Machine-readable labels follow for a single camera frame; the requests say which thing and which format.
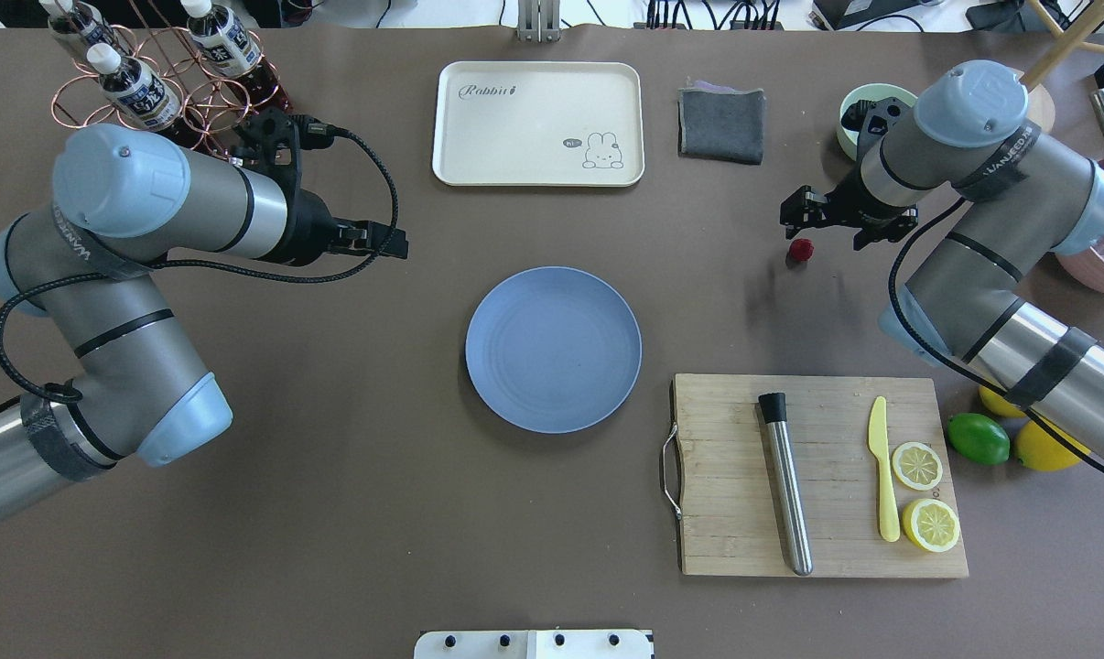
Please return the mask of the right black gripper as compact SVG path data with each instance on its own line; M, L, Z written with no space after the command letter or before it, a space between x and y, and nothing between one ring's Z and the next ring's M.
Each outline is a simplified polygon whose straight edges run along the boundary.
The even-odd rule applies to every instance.
M787 240L804 228L857 228L853 249L863 249L870 243L887 241L898 243L907 237L919 224L915 205L891 206L873 196L862 183L860 163L862 156L877 146L878 139L901 117L911 105L898 99L856 100L840 117L841 128L858 132L856 167L827 195L820 195L810 185L803 185L781 204L781 224Z

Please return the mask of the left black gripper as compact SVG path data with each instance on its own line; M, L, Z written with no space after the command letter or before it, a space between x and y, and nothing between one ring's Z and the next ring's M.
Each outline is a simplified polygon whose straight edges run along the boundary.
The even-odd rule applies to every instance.
M234 132L233 155L242 166L247 210L233 237L233 254L254 261L304 266L323 254L408 258L406 231L397 228L399 198L388 167L350 130L309 115L268 108L246 118ZM336 217L321 196L305 190L304 151L326 149L335 138L354 142L379 168L390 192L390 221Z

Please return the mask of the yellow lemon behind arm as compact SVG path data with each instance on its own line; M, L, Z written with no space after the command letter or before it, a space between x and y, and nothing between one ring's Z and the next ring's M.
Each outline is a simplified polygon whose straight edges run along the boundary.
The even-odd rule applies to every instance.
M988 410L992 416L1004 417L1004 418L1025 418L1026 412L1020 407L1016 407L1012 402L1009 402L1000 396L1000 394L995 393L987 385L979 385L978 397L983 408Z

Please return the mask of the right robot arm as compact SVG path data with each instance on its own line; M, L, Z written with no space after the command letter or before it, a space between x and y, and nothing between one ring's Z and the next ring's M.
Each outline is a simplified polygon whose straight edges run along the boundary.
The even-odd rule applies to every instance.
M951 185L965 216L891 285L882 328L921 358L969 366L1005 400L1104 459L1104 349L1016 295L1043 255L1104 236L1104 168L1029 120L1028 92L995 61L959 63L899 110L827 195L804 185L781 205L787 238L854 228L856 249L915 236L916 204Z

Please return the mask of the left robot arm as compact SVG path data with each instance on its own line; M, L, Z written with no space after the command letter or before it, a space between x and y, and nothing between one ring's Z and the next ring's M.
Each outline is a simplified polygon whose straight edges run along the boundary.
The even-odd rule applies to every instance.
M238 121L227 159L95 124L51 171L51 200L0 233L0 522L126 456L167 466L233 410L153 281L168 268L316 285L406 258L393 177L363 139L277 109ZM335 138L384 177L388 222L335 217L301 155Z

